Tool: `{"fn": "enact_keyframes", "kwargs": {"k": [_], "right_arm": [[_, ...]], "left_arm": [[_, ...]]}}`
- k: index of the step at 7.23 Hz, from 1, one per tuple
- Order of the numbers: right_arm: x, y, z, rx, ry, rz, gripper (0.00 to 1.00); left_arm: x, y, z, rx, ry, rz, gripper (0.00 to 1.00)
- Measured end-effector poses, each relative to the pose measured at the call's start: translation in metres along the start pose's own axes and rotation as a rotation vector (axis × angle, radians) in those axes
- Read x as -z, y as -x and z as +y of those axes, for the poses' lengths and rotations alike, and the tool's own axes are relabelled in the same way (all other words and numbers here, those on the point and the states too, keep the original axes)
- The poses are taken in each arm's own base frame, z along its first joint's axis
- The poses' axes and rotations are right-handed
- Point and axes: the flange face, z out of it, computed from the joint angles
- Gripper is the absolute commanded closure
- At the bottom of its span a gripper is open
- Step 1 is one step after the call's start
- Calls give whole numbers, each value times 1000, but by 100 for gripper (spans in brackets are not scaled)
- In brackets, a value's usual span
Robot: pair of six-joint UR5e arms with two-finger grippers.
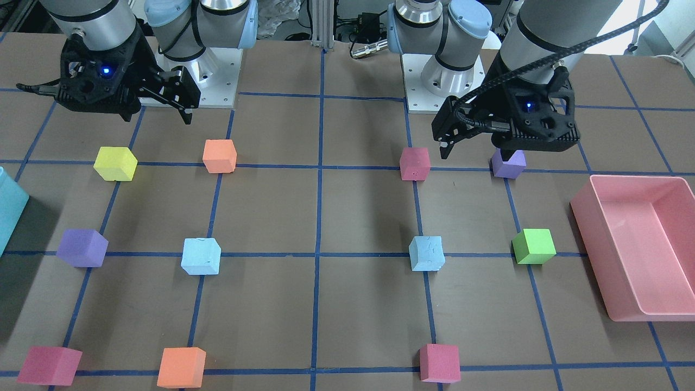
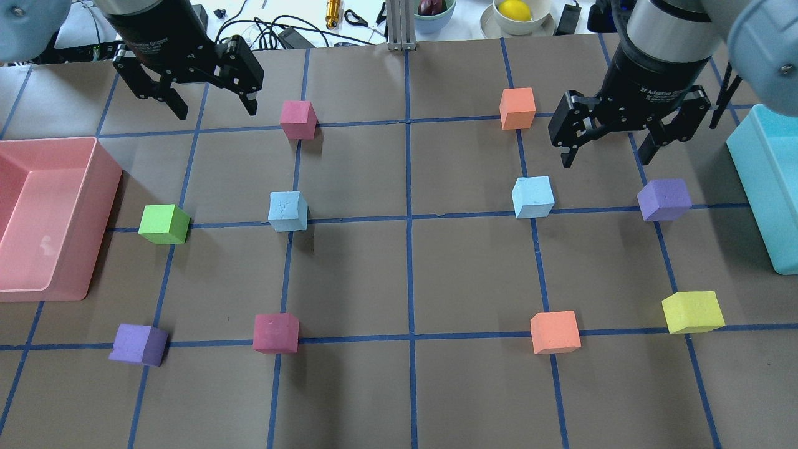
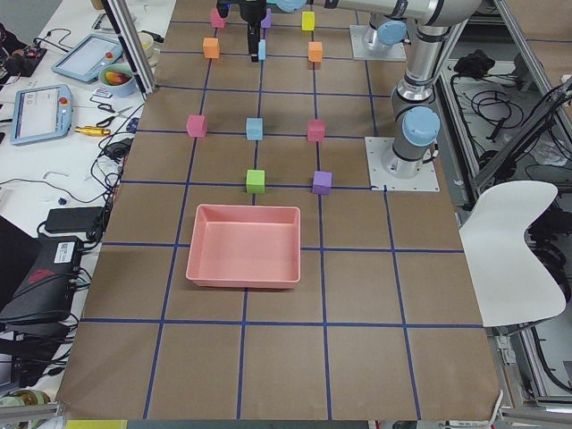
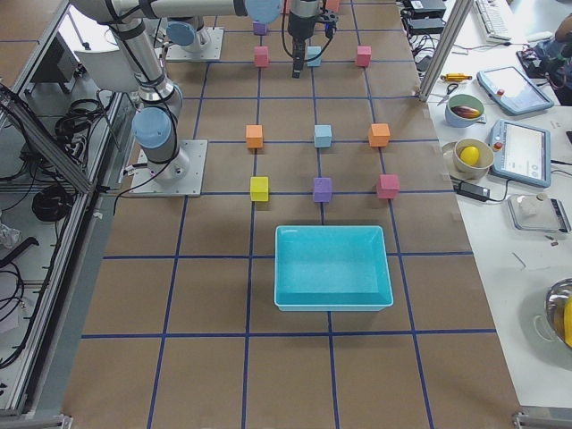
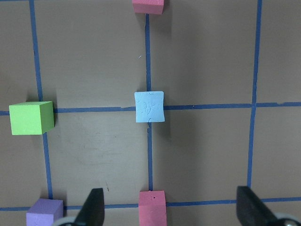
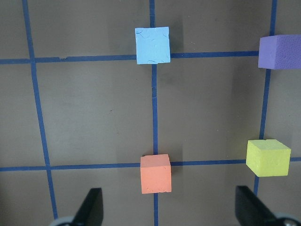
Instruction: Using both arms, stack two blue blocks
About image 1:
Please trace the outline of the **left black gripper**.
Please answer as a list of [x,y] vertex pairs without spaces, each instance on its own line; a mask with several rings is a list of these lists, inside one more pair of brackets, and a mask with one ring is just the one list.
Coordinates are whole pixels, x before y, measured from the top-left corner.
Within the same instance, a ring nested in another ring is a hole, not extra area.
[[[546,84],[526,81],[509,69],[499,55],[490,65],[474,99],[449,96],[432,121],[432,136],[447,159],[456,143],[482,133],[508,160],[514,151],[561,153],[580,141],[575,120],[575,94],[569,69],[561,59],[549,62],[551,79]],[[504,77],[490,89],[486,85]]]

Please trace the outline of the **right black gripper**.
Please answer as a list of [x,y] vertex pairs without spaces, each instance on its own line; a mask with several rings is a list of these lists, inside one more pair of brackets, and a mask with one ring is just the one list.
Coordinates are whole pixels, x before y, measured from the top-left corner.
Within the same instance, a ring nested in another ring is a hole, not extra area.
[[152,98],[175,108],[182,121],[191,125],[200,89],[183,65],[166,71],[156,63],[141,27],[134,27],[121,45],[106,51],[89,49],[86,38],[79,29],[67,38],[60,53],[58,79],[16,87],[52,97],[70,111],[118,114],[126,122],[141,110],[141,98]]

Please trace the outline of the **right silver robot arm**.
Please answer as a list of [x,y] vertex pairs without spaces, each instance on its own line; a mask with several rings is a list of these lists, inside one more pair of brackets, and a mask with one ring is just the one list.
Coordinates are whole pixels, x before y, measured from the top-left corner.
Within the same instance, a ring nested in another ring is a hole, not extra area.
[[191,124],[201,89],[219,70],[212,48],[250,49],[258,30],[256,1],[146,1],[153,50],[127,1],[43,1],[67,39],[60,76],[23,92],[48,96],[79,113],[128,122],[150,98]]

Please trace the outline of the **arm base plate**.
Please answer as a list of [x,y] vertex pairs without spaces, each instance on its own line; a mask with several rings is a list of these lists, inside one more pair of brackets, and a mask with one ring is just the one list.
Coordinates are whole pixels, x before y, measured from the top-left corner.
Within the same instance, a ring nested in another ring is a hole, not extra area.
[[233,109],[240,77],[242,49],[208,48],[197,59],[176,62],[159,54],[156,41],[148,37],[155,59],[164,70],[183,65],[201,92],[199,108]]
[[457,98],[476,89],[485,73],[482,60],[464,71],[442,66],[434,55],[401,55],[403,81],[410,113],[436,114],[449,96]]

